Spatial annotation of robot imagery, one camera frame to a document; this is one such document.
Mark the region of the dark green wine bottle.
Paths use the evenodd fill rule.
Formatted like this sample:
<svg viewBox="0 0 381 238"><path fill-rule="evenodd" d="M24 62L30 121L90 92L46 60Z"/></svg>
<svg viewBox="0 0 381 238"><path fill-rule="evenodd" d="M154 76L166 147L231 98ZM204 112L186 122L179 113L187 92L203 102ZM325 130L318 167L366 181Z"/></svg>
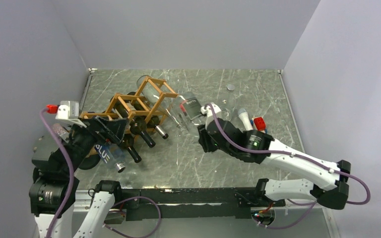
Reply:
<svg viewBox="0 0 381 238"><path fill-rule="evenodd" d="M114 109L119 113L122 118L128 118L128 111L122 103L117 102ZM129 119L129 130L134 135L139 135L145 141L145 143L153 148L156 143L147 132L147 124L140 116L135 116Z"/></svg>

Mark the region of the blue square glass bottle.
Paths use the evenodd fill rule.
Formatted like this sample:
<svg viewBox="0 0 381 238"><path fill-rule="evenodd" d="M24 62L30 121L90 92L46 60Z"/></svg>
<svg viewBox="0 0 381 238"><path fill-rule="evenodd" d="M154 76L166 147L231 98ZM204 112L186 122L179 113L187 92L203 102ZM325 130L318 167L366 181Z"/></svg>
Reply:
<svg viewBox="0 0 381 238"><path fill-rule="evenodd" d="M94 149L103 163L109 168L114 168L117 173L121 173L126 169L125 155L117 144L111 144L110 146L96 144Z"/></svg>

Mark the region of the small clear bottle silver cap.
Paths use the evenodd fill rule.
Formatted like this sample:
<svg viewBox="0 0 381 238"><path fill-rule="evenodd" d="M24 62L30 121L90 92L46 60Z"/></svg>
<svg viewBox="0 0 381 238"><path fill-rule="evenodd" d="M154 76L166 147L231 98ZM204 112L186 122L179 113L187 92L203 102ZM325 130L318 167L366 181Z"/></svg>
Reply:
<svg viewBox="0 0 381 238"><path fill-rule="evenodd" d="M181 130L199 138L198 127L205 124L205 116L200 112L202 105L191 91L179 94L173 100L173 112Z"/></svg>

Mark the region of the green wine bottle gold neck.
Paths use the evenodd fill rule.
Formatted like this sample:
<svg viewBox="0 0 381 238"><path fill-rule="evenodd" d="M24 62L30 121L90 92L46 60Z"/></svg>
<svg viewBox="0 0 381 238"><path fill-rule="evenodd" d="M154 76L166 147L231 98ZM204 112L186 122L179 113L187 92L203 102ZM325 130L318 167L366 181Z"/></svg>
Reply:
<svg viewBox="0 0 381 238"><path fill-rule="evenodd" d="M132 105L137 111L145 110L138 101L135 101ZM155 129L163 139L167 139L169 137L168 133L161 127L160 118L158 116L151 117L150 121L147 123L147 128Z"/></svg>

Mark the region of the clear glass bottle top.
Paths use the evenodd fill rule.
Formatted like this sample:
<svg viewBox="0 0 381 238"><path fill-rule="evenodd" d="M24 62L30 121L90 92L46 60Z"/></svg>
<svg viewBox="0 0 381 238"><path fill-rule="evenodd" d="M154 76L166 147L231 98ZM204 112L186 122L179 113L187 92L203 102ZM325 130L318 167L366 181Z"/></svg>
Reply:
<svg viewBox="0 0 381 238"><path fill-rule="evenodd" d="M164 114L163 119L169 117L177 128L180 128L180 122L173 113L173 100L178 97L165 79L153 78L150 75L141 76L136 85L138 94L142 94L151 106L155 106L157 111Z"/></svg>

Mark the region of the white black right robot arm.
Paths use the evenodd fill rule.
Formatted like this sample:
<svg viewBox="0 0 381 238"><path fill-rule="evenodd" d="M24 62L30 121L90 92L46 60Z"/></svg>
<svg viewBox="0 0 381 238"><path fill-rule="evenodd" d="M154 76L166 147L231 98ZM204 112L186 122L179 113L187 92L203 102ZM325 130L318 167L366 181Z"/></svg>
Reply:
<svg viewBox="0 0 381 238"><path fill-rule="evenodd" d="M245 163L265 164L284 169L299 179L259 179L254 200L260 206L282 199L303 199L342 210L348 202L348 174L351 164L329 162L293 149L271 135L257 130L240 131L229 121L219 119L197 126L204 152L221 150Z"/></svg>

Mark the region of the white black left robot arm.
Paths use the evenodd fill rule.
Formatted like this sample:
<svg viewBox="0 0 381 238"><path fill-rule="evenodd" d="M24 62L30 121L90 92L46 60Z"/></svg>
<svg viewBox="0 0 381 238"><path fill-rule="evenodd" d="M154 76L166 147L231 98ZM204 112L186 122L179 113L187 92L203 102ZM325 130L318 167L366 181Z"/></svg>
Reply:
<svg viewBox="0 0 381 238"><path fill-rule="evenodd" d="M31 211L37 225L44 224L44 218L50 219L40 232L42 238L61 238L70 234L70 231L61 230L61 221L64 213L70 213L75 201L79 184L74 176L75 170L95 145L120 143L128 119L107 120L99 116L78 119L71 126L68 141L63 141L44 117L40 117L56 148L52 149L42 137L34 152L32 163L35 169L29 191Z"/></svg>

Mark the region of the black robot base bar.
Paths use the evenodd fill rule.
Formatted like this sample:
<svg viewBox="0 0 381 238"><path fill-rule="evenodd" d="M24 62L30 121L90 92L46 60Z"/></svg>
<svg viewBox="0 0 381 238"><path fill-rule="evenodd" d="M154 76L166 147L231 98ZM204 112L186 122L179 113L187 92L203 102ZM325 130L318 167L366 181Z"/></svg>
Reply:
<svg viewBox="0 0 381 238"><path fill-rule="evenodd" d="M127 221L207 217L249 219L252 212L285 205L284 200L264 200L254 187L123 188L112 209L125 212Z"/></svg>

